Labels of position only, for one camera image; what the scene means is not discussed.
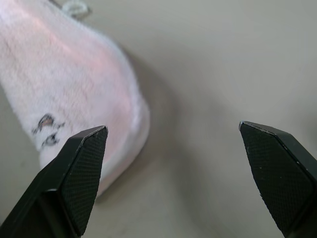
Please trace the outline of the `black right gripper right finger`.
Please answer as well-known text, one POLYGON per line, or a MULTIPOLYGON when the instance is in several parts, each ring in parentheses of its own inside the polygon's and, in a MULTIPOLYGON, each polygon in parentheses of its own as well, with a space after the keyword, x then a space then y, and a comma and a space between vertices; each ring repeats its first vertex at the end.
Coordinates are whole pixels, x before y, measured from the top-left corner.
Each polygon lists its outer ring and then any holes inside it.
POLYGON ((286 238, 317 236, 317 161, 290 133, 239 124, 253 179, 286 238))

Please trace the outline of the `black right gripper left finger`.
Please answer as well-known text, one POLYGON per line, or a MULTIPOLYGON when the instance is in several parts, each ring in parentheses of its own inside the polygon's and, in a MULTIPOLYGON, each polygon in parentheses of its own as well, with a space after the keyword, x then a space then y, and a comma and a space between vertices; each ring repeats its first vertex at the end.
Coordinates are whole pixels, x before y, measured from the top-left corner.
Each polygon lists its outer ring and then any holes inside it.
POLYGON ((80 238, 98 192, 108 130, 70 137, 33 179, 0 227, 2 238, 80 238))

